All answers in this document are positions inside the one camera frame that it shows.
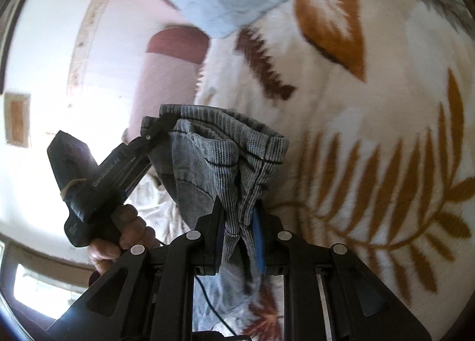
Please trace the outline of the person left hand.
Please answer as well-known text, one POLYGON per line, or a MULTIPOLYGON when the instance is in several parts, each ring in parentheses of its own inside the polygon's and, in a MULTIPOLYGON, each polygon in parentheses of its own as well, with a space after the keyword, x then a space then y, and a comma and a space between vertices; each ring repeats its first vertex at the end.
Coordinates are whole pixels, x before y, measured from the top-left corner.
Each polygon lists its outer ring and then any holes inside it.
POLYGON ((155 238, 155 230, 147 226, 134 206, 122 205, 114 215, 123 224, 118 244, 97 238, 88 246, 88 257, 95 267, 95 271, 88 279, 89 286, 114 265, 123 251, 129 250, 134 245, 143 245, 147 249, 159 246, 155 238))

